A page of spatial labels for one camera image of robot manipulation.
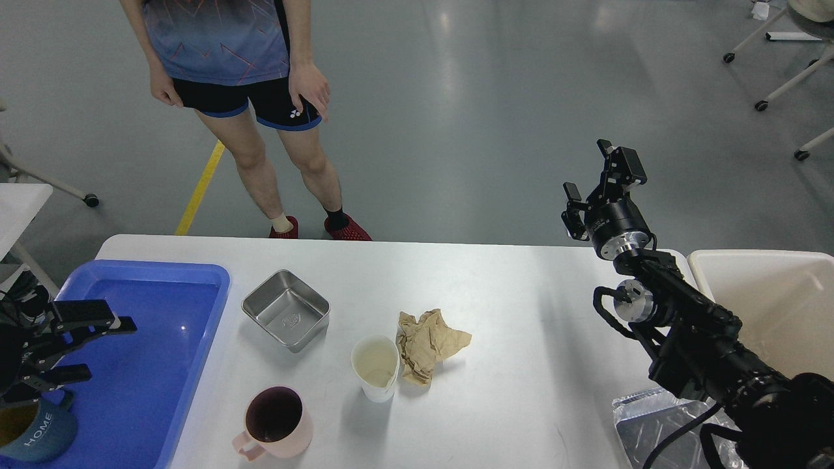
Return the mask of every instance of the white paper cup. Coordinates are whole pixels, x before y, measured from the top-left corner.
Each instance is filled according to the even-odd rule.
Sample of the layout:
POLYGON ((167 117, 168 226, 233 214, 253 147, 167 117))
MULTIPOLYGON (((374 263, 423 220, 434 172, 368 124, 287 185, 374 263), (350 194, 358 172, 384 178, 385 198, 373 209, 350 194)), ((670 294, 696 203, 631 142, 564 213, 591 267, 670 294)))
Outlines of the white paper cup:
POLYGON ((399 374, 399 350, 391 339, 384 335, 365 337, 354 346, 350 363, 368 399, 385 402, 394 395, 394 381, 399 374))

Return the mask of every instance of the stainless steel container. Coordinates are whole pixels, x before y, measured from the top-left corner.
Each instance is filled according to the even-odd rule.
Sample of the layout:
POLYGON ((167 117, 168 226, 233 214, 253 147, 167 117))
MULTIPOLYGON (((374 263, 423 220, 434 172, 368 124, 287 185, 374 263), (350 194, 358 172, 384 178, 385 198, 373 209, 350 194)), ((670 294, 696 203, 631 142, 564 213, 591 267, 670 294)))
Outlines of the stainless steel container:
POLYGON ((275 272, 246 297, 242 308, 293 353, 329 323, 330 303, 289 270, 275 272))

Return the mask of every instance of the coffee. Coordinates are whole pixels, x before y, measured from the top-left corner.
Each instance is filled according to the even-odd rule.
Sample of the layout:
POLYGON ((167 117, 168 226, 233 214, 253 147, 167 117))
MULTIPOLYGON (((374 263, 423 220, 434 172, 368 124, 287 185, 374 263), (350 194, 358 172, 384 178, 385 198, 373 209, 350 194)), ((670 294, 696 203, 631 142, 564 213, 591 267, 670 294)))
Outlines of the coffee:
POLYGON ((301 421, 301 398, 293 390, 276 387, 259 394, 246 412, 246 428, 258 441, 281 441, 301 421))
POLYGON ((35 419, 38 404, 0 409, 0 446, 17 440, 35 419))

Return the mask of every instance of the black shorts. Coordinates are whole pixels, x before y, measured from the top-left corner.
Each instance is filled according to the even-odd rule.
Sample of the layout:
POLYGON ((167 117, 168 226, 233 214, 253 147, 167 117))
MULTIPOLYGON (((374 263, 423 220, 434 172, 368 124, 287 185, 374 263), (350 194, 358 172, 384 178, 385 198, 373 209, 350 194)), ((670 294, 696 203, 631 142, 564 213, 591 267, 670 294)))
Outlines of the black shorts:
POLYGON ((304 111, 299 113, 289 98, 289 78, 241 86, 223 86, 211 83, 189 82, 173 79, 173 88, 186 108, 215 118, 236 116, 249 108, 255 109, 258 122, 281 130, 312 129, 321 122, 319 111, 301 98, 304 111))

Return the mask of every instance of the brown paper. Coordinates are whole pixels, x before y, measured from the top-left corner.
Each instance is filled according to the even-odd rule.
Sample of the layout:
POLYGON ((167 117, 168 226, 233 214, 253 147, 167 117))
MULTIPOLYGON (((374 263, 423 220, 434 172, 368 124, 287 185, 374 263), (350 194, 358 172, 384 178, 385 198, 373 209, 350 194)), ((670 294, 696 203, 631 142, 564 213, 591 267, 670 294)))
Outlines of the brown paper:
POLYGON ((472 335, 448 327, 440 310, 426 311, 417 321, 412 315, 399 313, 397 334, 399 356, 403 361, 403 377, 416 385, 426 386, 439 363, 472 341, 472 335))

